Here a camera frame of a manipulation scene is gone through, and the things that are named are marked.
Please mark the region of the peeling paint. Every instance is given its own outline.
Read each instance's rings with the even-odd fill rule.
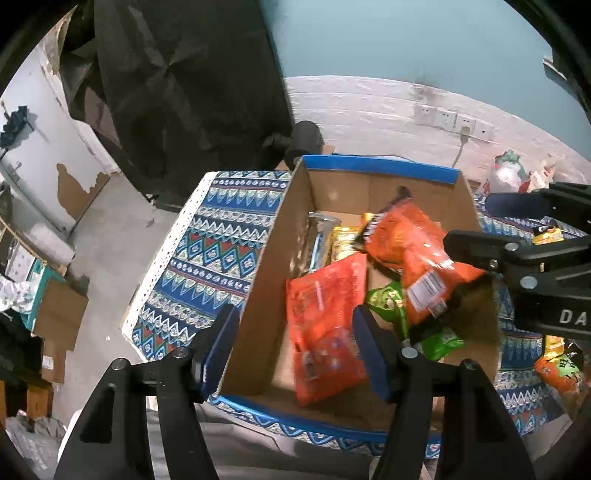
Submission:
[[[87,192],[82,185],[68,171],[63,163],[57,167],[57,200],[64,210],[74,220],[78,221],[89,207],[91,202],[99,194],[102,187],[109,180],[106,173],[99,172],[94,186]]]

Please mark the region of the electrical outlet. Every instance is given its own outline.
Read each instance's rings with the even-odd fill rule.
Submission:
[[[457,112],[445,110],[444,108],[438,108],[435,112],[435,120],[433,121],[434,127],[443,128],[447,131],[452,131],[453,126],[456,123]]]
[[[471,116],[464,115],[463,113],[457,114],[456,123],[453,126],[453,131],[461,134],[466,133],[466,135],[472,135],[474,133],[474,125],[476,124],[476,119],[472,118]],[[464,130],[462,132],[462,128],[467,127],[469,131]]]
[[[433,106],[417,103],[414,106],[414,122],[417,125],[433,125],[436,110]]]
[[[493,124],[485,122],[484,120],[476,120],[474,124],[474,133],[472,134],[472,136],[475,138],[480,138],[480,140],[489,142],[492,140],[494,130],[495,126]]]

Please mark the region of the barcode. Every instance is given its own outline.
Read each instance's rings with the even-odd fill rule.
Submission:
[[[447,305],[443,301],[443,299],[435,300],[431,305],[429,305],[429,311],[433,318],[439,317],[443,312],[447,310]]]
[[[430,307],[433,301],[445,292],[445,283],[431,270],[425,273],[407,290],[407,296],[417,312]]]

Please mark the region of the concrete floor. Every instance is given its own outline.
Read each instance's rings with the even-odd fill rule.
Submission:
[[[67,353],[65,383],[54,395],[55,418],[67,424],[115,358],[139,362],[119,326],[176,216],[152,207],[119,175],[109,180],[74,230],[70,273],[88,277],[88,307],[76,349]]]

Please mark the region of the black fabric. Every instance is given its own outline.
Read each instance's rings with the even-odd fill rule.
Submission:
[[[291,112],[257,0],[96,0],[69,23],[60,74],[134,186],[182,206],[212,170],[273,169]]]

